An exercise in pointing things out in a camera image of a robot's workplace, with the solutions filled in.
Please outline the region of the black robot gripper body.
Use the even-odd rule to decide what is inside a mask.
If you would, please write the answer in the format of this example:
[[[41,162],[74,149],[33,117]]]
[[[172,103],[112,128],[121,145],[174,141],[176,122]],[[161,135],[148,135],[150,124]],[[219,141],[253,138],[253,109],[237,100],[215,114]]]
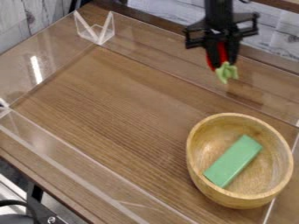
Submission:
[[[245,38],[257,35],[259,14],[233,13],[231,20],[217,19],[215,22],[207,18],[188,25],[183,29],[185,48],[204,47],[207,40],[227,41],[229,38]]]

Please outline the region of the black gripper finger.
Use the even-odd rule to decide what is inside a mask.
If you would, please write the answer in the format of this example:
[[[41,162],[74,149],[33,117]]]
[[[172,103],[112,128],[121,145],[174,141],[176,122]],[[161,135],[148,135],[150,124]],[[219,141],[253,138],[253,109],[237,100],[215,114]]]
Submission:
[[[228,63],[233,65],[237,60],[239,56],[239,42],[240,42],[240,36],[233,35],[228,37]]]
[[[217,41],[212,38],[208,38],[205,41],[205,52],[208,56],[208,62],[212,69],[220,67],[220,55],[217,49]]]

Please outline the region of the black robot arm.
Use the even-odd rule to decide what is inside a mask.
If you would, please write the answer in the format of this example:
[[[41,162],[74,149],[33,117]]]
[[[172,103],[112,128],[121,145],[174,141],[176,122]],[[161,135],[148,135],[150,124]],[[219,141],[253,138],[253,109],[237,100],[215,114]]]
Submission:
[[[204,18],[183,30],[184,46],[205,50],[212,71],[236,64],[240,41],[257,35],[257,19],[255,12],[236,13],[232,0],[204,0]]]

